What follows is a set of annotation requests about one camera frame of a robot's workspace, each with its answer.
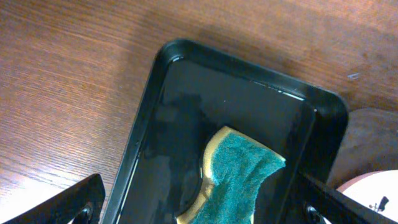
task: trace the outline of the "black tray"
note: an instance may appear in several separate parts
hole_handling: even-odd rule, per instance
[[[228,125],[287,159],[256,202],[255,223],[304,220],[301,170],[326,181],[348,122],[336,95],[189,40],[157,54],[104,223],[174,223],[200,188],[207,141]]]

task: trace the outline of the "wood grain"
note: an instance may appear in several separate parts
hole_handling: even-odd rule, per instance
[[[154,55],[177,37],[351,110],[398,110],[396,1],[2,0],[0,222],[94,172],[109,197]]]

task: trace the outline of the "tray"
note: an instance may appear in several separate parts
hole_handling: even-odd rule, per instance
[[[222,126],[287,159],[261,186],[255,223],[305,220],[292,192],[304,171],[326,181],[348,122],[342,100],[189,40],[157,54],[104,223],[175,223],[200,188],[201,157]]]

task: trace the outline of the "wooden table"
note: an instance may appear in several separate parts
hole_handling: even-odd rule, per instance
[[[398,3],[0,1],[0,222],[99,172],[109,197],[156,51],[177,37],[398,110]]]

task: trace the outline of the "plastic tray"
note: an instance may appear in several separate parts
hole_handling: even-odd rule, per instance
[[[189,40],[157,54],[104,223],[175,223],[200,188],[203,150],[230,126],[287,167],[261,186],[255,223],[302,220],[298,170],[326,181],[348,122],[336,95]]]

